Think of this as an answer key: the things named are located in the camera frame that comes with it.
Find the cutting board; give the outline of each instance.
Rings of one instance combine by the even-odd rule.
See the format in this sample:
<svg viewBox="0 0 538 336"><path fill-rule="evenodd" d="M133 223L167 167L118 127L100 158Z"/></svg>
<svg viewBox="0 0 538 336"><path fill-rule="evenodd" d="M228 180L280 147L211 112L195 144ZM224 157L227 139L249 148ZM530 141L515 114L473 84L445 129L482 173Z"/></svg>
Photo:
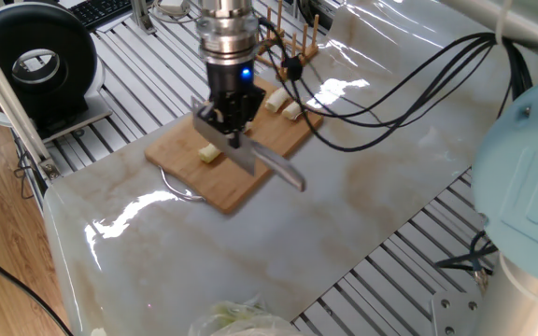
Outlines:
<svg viewBox="0 0 538 336"><path fill-rule="evenodd" d="M255 84L267 91L265 100L277 89L261 78L256 78ZM264 106L263 100L247 135L275 153L288 157L312 133L302 117L289 120L281 116L281 109L278 113L272 113ZM310 113L308 117L315 128L322 122L319 115ZM198 156L198 150L207 145L208 141L194 130L192 114L189 114L150 145L145 150L145 156L147 160L161 166L166 173L204 196L208 203L222 213L229 214L261 185L271 170L257 160L255 175L249 175L224 154L220 154L211 163L204 163Z"/></svg>

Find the white marble surface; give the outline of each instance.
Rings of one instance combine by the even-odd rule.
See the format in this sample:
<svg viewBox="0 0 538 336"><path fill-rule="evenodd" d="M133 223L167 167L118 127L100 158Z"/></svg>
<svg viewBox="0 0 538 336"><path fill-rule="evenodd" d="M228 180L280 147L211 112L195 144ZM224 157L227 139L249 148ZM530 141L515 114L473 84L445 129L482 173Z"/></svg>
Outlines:
<svg viewBox="0 0 538 336"><path fill-rule="evenodd" d="M329 78L321 97L343 93L368 105L438 46L481 30L430 0L348 2L314 61ZM306 192L271 177L231 216L178 200L145 160L144 149L172 124L54 181L45 218L72 330L185 335L211 304L257 293L271 312L294 318L470 165L507 87L507 60L495 51L426 118L377 147L346 154L307 142L291 159ZM538 58L527 56L537 79ZM401 114L441 66L376 113ZM321 132L355 146L383 131L327 120Z"/></svg>

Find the black cable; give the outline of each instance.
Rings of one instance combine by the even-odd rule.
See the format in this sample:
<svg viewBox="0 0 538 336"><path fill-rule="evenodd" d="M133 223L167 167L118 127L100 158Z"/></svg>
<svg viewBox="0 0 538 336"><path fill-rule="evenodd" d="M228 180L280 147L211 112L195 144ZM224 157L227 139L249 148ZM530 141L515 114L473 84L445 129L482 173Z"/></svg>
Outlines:
<svg viewBox="0 0 538 336"><path fill-rule="evenodd" d="M463 271L474 272L474 268L468 265L448 265L448 266L444 266L440 268L449 269L449 270L463 270ZM488 269L487 267L483 267L483 270L485 270L485 273L487 275L493 275L493 271Z"/></svg>
<svg viewBox="0 0 538 336"><path fill-rule="evenodd" d="M18 148L18 150L21 151L21 147L19 145L19 140L18 139L19 138L15 138L14 142L16 143L16 147ZM17 165L18 168L14 170L14 176L16 176L16 178L18 178L20 180L20 196L24 200L30 200L33 197L35 197L35 195L34 195L34 193L31 193L30 195L24 195L24 190L25 190L25 185L26 185L26 178L28 177L28 175L26 174L26 171L28 171L28 170L34 171L34 169L30 165L30 163L29 163L28 166L23 165L23 162L24 162L25 158L29 158L30 160L32 159L28 155L28 150L24 150L22 152L22 154L20 155L20 157L18 158L18 165Z"/></svg>
<svg viewBox="0 0 538 336"><path fill-rule="evenodd" d="M271 30L272 32L276 33L276 29L275 27L273 26L273 24L271 22L268 22L267 20L260 20L260 24L261 25L264 25L267 27L267 29ZM283 45L283 41L281 40L281 38L279 37L279 35L276 33L276 36L277 36L277 42L278 42L278 46L281 48L282 52L284 52L285 54L286 53L286 50L285 50L285 47ZM461 38L460 41L463 41L463 40L469 40L470 38L468 37L465 37L465 38ZM301 112L303 114L303 117L304 117L304 120L306 121L306 124L308 125L308 127L310 128L311 132L320 140L322 141L324 144L326 144L327 146L331 147L331 148L334 148L334 149L337 149L337 150L340 150L340 151L343 151L343 152L354 152L354 151L359 151L359 150L364 150L368 147L372 147L378 143L380 143L381 141L383 141L384 139L386 139L388 136L390 136L394 131L397 130L397 128L412 114L414 113L417 109L419 109L421 106L423 106L426 102L429 101L429 99L431 99L435 94L437 94L437 92L439 90L441 90L445 84L447 84L447 82L449 82L449 80L451 80L451 78L453 78L460 70L463 66L465 66L469 61L472 60L472 58L474 58L476 55L478 55L478 53L480 53L483 49L485 48L488 48L490 47L490 45L492 45L492 42L490 41L487 41L485 38L478 38L476 41L472 42L471 43L471 48L479 45L479 44L483 44L485 43L483 46L481 46L480 48L478 48L476 51L473 52L473 54L471 54L465 61L462 65L460 65L457 69L454 70L454 72L452 73L452 75L450 75L449 77L445 78L443 83L441 83L439 86L437 86L438 82L442 79L442 77L445 76L446 72L449 71L453 65L458 62L466 52L470 51L471 49L468 49L468 48L464 48L464 52L461 54L461 55L457 55L456 57L454 57L454 59L452 61L450 61L447 66L444 68L444 70L442 70L442 72L437 76L437 78L431 83L431 85L427 88L427 90L425 90L423 92L423 94L415 101L415 103L406 111L406 113L404 113L402 116L398 117L397 119L395 120L392 120L392 121L389 121L389 122L385 122L385 123L382 123L380 125L371 125L371 126L367 126L367 127L381 127L383 124L391 124L393 122L393 125L391 128L389 128L387 131L385 131L384 133L382 133L380 136L378 136L375 140L367 143L367 144L364 144L364 145L361 145L361 146L358 146L358 147L340 147L338 145L335 145L333 143L331 143L329 140L327 140L326 138L324 138L322 135L320 135L320 133L313 127L312 123L310 122L310 119L308 118L307 114L306 114L306 108L304 106L304 104L301 102L300 100L300 93L298 92L298 88L296 87L295 83L292 83L292 88L294 90L294 94L295 94L295 97L293 97L291 95L291 92L288 90L288 87L286 86L285 82L283 79L281 79L281 77L279 77L279 81L281 82L281 84L284 86L284 88L286 89L286 91L288 92L288 94L290 96L292 96L293 100L299 104L299 106L301 107ZM276 63L275 63L275 60L273 58L273 54L272 52L269 52L269 57L271 59L271 62L272 62L272 65L274 66L274 69L276 70L276 73L278 73L277 71L277 67L276 67ZM413 72L413 74L411 74L411 76L415 75L418 71L415 70L415 72ZM384 101L385 99L387 99L387 97L389 97L394 91L398 90L410 77L408 77L407 79L403 80L403 82L401 84L399 84L396 88L394 88L392 91L390 91L388 94L386 94L384 97L382 97L378 103ZM373 106L369 107L369 108L366 108L364 109L365 111L367 110L370 110L371 108L373 108L374 106L376 106L377 104L374 104Z"/></svg>
<svg viewBox="0 0 538 336"><path fill-rule="evenodd" d="M271 22L269 22L267 19L265 18L259 18L259 24L260 25L263 25L265 26L268 30L271 30L272 32L276 33L276 28L273 26L273 24ZM385 94L383 97L381 97L377 102L375 102L374 104L372 104L371 106L369 107L366 107L360 111L357 111L357 112L353 112L353 113L349 113L349 114L345 114L345 115L338 115L339 117L344 117L344 118L349 118L349 117L356 117L356 116L359 116L365 112L368 112L370 111L371 109L375 108L376 106L380 105L382 102L384 102L386 99L388 99L394 92L396 92L398 89L400 89L408 80L410 80L412 77L414 77L416 74L418 74L422 69L424 69L427 65L431 64L433 61L435 61L437 58L439 58L441 55L443 55L444 53L446 53L448 50L456 47L457 45L463 43L463 42L466 42L466 41L469 41L469 40L472 40L472 39L479 39L479 43L473 43L471 44L471 48L474 48L476 45L480 44L480 43L485 43L485 42L489 42L489 43L493 43L493 41L495 40L495 35L493 33L477 33L477 34L473 34L473 35L467 35L465 37L462 37L462 38L459 38L458 40L452 42L451 44L449 44L448 46L446 46L445 48L441 49L440 51L438 51L435 55L433 55L429 60L427 60L425 63L423 63L421 66L419 66L417 69L415 69L412 73L410 73L410 75L408 75L405 79L403 79L398 85L396 85L391 91L389 91L387 94ZM283 41L281 39L280 36L277 36L277 46L281 48L282 52L286 55L288 55L288 53L286 52L286 48L284 47L284 44L283 44ZM470 51L469 48L465 48L463 51L460 52L461 56L463 56L464 54L466 54L468 51ZM453 63L456 63L460 58L460 57L456 57L453 62L451 62L451 65L453 65ZM273 57L272 57L272 52L270 51L269 52L269 57L272 61L272 64L274 65L274 69L277 71L277 68L276 68L276 63L275 61L273 60ZM449 70L449 67L447 69L445 69L444 71L442 71L442 76L445 74L445 72ZM291 92L288 90L287 87L285 87L285 84L284 84L284 81L280 79L280 82L282 83L282 85L284 85L284 88L286 89L286 91L288 92L288 94L290 95L290 97L296 101L296 98L291 94ZM317 100L318 103L326 110L330 111L330 108L325 106L324 104L322 104L319 100ZM394 124L395 122L397 121L397 119L395 120L391 120L391 121L388 121L388 122L383 122L383 123L379 123L379 124L373 124L373 126L368 126L368 124L365 124L366 127L383 127L385 125L392 125Z"/></svg>
<svg viewBox="0 0 538 336"><path fill-rule="evenodd" d="M478 241L485 237L485 230L481 230L479 231L474 237L473 237L473 240L471 241L471 246L470 246L470 249L469 249L469 254L473 255L474 254L474 251L476 250L476 244L478 243ZM473 264L473 268L475 271L481 271L481 269L483 268L481 266L481 263L478 261L478 259L472 259L471 260L471 263Z"/></svg>
<svg viewBox="0 0 538 336"><path fill-rule="evenodd" d="M57 324L57 326L62 330L66 336L72 336L70 329L64 324L62 319L55 314L55 311L49 307L49 305L43 301L32 289L26 286L22 281L18 280L14 275L8 273L0 266L0 275L2 275L6 280L16 285L20 290L22 290L26 295L33 299L43 310L47 313Z"/></svg>
<svg viewBox="0 0 538 336"><path fill-rule="evenodd" d="M508 90L505 91L505 95L502 100L502 105L500 106L500 111L497 113L497 118L499 119L502 116L503 107L505 106L505 102L508 100L508 96L510 95L510 89L512 89L512 81L510 80L510 84L508 84Z"/></svg>
<svg viewBox="0 0 538 336"><path fill-rule="evenodd" d="M476 251L474 253L469 253L469 254L459 256L459 257L454 257L454 258L450 258L450 259L437 261L437 262L435 262L435 266L444 267L444 266L454 265L454 264L458 264L458 263L461 263L461 262L464 262L464 261L470 261L472 259L478 259L478 258L481 258L481 257L485 257L486 255L491 254L493 252L497 252L497 247L496 246L489 246L489 247L486 247L486 248L481 248L480 250L478 250L478 251Z"/></svg>
<svg viewBox="0 0 538 336"><path fill-rule="evenodd" d="M462 37L454 42L452 42L451 44L449 44L448 46L446 46L445 48L441 49L439 52L437 52L435 55L431 56L431 58L429 60L427 60L425 63L423 63L421 66L419 66L417 69L415 69L412 73L410 73L410 75L408 75L406 78L404 78L398 85L396 85L395 87L393 87L393 89L391 89L388 93L386 93L383 97L381 97L379 100L377 100L375 103L373 103L372 105L364 108L364 109L361 109L360 111L357 111L357 112L353 112L353 113L348 113L348 114L343 114L343 115L339 115L340 117L346 117L346 118L349 118L349 117L356 117L356 116L359 116L367 111L370 111L372 110L373 108L377 107L378 105L380 105L381 103L385 102L394 92L396 92L398 89L400 89L405 83L407 83L410 79L412 79L415 75L417 75L422 69L424 69L425 67L427 67L429 64L431 64L433 61L435 61L437 58L439 58L440 56L442 56L443 54L445 54L447 51L449 51L450 49L456 47L457 45L463 43L463 42L466 42L466 41L469 41L471 39L476 39L474 42L472 42L469 46L465 47L448 65L450 65L447 69L444 69L442 70L442 73L440 73L441 76L443 76L445 74L446 71L449 70L449 68L451 68L451 66L453 66L457 61L460 60L460 58L462 56L464 56L466 53L468 53L471 49L474 49L475 47L477 47L479 44L483 44L483 43L492 43L490 40L487 39L487 33L480 33L480 34L474 34L474 35L468 35L468 36L465 36L465 37ZM317 100L318 103L321 105L321 107L323 107L325 110L330 110L329 107L325 106L324 104L322 104L321 102L319 102L319 100ZM391 120L391 121L387 121L387 122L383 122L382 124L376 124L375 127L381 127L383 126L384 124L388 124L388 125L391 125L393 123L395 123L397 120Z"/></svg>
<svg viewBox="0 0 538 336"><path fill-rule="evenodd" d="M271 22L261 18L260 19L260 24L265 26L268 31L276 33L276 29L275 29L275 27L273 26L273 24ZM280 36L277 33L276 33L276 37L277 37L277 45L281 48L282 53L284 55L286 55L285 57L286 57L286 60L288 61L288 63L290 63L290 58L287 56L288 53L286 52L286 48L285 48L285 46L283 44L282 39L280 38ZM448 50L452 49L453 47L455 47L455 46L457 46L457 45L459 45L460 43L463 43L463 42L470 42L470 43L468 44L468 46L465 46L458 54L456 54L450 62L447 63L447 65L442 69L442 71L437 75L437 77L431 82L431 84L428 86L428 88L416 99L416 101L406 110L405 113L403 113L401 116L399 116L396 119L392 119L392 120L385 121L385 122L379 120L379 118L377 118L376 115L373 114L372 109L374 107L376 107L377 105L379 105L380 103L382 103L383 101L388 99L394 92L396 92L398 89L400 89L402 87L402 85L405 84L410 78L415 76L420 70L422 70L424 67L426 67L429 63L433 62L439 56L443 55ZM319 99L315 99L315 101L317 101L323 107L323 109L325 111L327 111L327 113L320 112L320 111L313 111L313 110L311 110L310 112L319 114L319 115L327 117L327 118L338 118L338 119L340 119L340 120L342 120L344 122L347 122L347 123L350 123L350 124L353 124L353 125L356 125L356 126L360 126L360 127L367 127L367 128L386 127L386 128L388 128L388 130L386 130L385 132L380 134L375 140L373 140L373 141L371 141L371 142L369 142L367 144L357 146L357 147L340 147L340 146L332 143L328 139L324 138L313 127L312 123L310 122L310 119L307 116L308 108L305 107L304 103L300 99L300 93L298 92L298 88L296 86L296 81L291 82L292 90L290 90L288 88L288 86L286 85L285 81L280 76L278 76L278 79L279 79L280 83L282 84L282 86L284 87L284 89L286 90L286 92L288 93L288 95L290 96L290 98L292 98L294 100L294 102L296 102L296 104L298 104L301 107L301 112L303 114L304 121L306 122L307 126L309 127L309 129L311 130L313 135L315 135L325 145L327 145L327 146L329 146L329 147L331 147L333 149L336 149L336 150L339 150L339 151L344 151L344 152L354 152L354 151L364 150L364 149L366 149L368 147L372 147L372 146L377 145L381 141L385 140L388 136L390 136L393 132L395 132L398 128L408 126L408 125L412 124L413 122L417 121L418 119L422 118L424 115L426 115L426 113L428 113L433 107L435 107L437 104L439 104L441 101L443 101L443 99L447 98L447 96L449 96L449 94L454 92L461 84L463 84L465 82L465 80L467 80L468 77L470 77L470 75L475 71L476 68L478 68L478 66L484 61L484 59L490 53L490 51L491 51L492 47L495 45L495 43L496 43L495 42L495 35L493 33L479 33L479 34L468 35L468 36L465 36L463 38L460 38L460 39L452 42L450 45L446 46L445 48L441 49L439 52L437 52L427 62L423 63L419 68L415 69L415 71L413 71L408 77L406 77L402 82L400 82L391 91L389 91L383 97L381 97L377 102L375 102L374 104L372 104L369 107L362 108L361 110L359 110L357 112L340 115L340 114L332 111L328 106L324 105L321 101L319 101ZM527 90L529 86L531 86L531 77L530 77L530 74L529 74L528 67L527 67L526 63L524 62L524 58L520 54L519 50L512 44L511 41L509 41L507 39L504 39L504 46L505 46L505 49L507 51L508 58L510 59L510 65L511 65L511 71L512 71L511 84L512 84L513 94L514 95L521 94L523 91ZM427 108L427 110L425 110L420 116L418 116L417 118L415 118L415 119L413 119L411 121L408 121L408 122L406 122L404 124L404 122L413 113L417 112L421 107L423 107L432 98L434 98L439 93L439 91L442 90L449 81L451 81L451 79L453 79L460 71L463 70L463 68L465 66L467 66L467 64L469 62L472 61L472 59L474 57L479 55L485 49L487 51L486 51L486 54L484 55L483 59L481 59L481 61L477 64L477 66L473 69L473 71L463 81L461 81L459 85L454 87L450 92L448 92L446 95L444 95L444 97L440 98L432 106ZM271 63L273 65L273 67L274 67L274 70L278 74L277 67L276 67L276 61L274 59L274 55L275 54L269 49L269 58L271 59ZM458 66L455 67L455 65L458 62L460 62L460 60L462 60L462 59L464 59L464 61L461 62ZM315 72L315 75L317 75L318 79L322 82L322 79L320 78L319 73L316 71L316 69L314 67L312 67L312 66L311 66L311 68ZM306 85L303 78L299 78L297 80L299 80L303 84L303 87L306 90L306 92L308 92L308 94L310 94L312 97L315 97L314 92L312 92L309 89L308 85ZM348 102L350 102L350 103L352 103L352 104L354 104L356 106L359 106L358 104L355 104L352 101L349 101L348 99L346 99L346 101L348 101ZM378 123L367 123L367 122L360 122L360 121L356 121L356 120L353 120L353 119L349 119L351 117L356 117L356 116L359 116L359 115L361 115L363 113L366 113L366 112L371 113L375 117L375 119L378 121Z"/></svg>
<svg viewBox="0 0 538 336"><path fill-rule="evenodd" d="M433 103L431 106L429 106L429 108L427 108L423 113L421 113L420 116L406 122L405 124L400 125L400 128L406 127L408 125L411 125L412 123L416 122L417 120L423 118L429 111L431 111L434 107L436 107L439 103L441 103L445 98L447 98L450 94L452 94L455 90L457 90L462 84L464 84L464 82L474 74L474 72L476 71L476 69L478 69L478 67L481 65L481 63L483 61L485 61L485 59L487 58L487 56L489 55L489 53L491 52L492 49L493 49L493 47L489 47L489 49L487 50L485 55L483 55L483 58L481 58L481 60L474 66L473 70L460 83L458 83L458 85L456 85L454 87L454 89L450 90L448 93L446 93L446 95L439 98L435 103Z"/></svg>

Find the banana slice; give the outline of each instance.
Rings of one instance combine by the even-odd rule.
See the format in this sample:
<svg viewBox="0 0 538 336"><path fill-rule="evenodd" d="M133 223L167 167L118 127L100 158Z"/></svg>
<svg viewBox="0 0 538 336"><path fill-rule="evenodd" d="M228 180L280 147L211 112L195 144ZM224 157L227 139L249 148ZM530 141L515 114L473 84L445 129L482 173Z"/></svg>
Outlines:
<svg viewBox="0 0 538 336"><path fill-rule="evenodd" d="M298 103L292 102L286 108L284 108L283 112L281 112L281 115L290 120L296 120L296 118L300 116L301 112L302 111Z"/></svg>
<svg viewBox="0 0 538 336"><path fill-rule="evenodd" d="M248 132L251 128L252 122L249 121L244 126L244 133ZM219 156L219 154L221 154L221 151L213 144L208 144L206 147L198 150L198 157L201 158L201 161L204 163L211 163Z"/></svg>
<svg viewBox="0 0 538 336"><path fill-rule="evenodd" d="M286 103L286 100L288 99L288 93L286 90L281 87L277 90L275 90L271 96L267 99L267 102L265 103L265 107L273 112L277 113L277 110Z"/></svg>

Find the cable connector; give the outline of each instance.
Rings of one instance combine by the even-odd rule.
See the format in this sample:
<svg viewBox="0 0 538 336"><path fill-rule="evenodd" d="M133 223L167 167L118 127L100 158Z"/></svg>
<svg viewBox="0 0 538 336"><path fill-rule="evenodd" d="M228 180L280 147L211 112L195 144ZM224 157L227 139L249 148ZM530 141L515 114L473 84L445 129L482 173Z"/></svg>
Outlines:
<svg viewBox="0 0 538 336"><path fill-rule="evenodd" d="M287 57L281 67L288 69L288 79L296 81L303 76L303 63L298 56Z"/></svg>

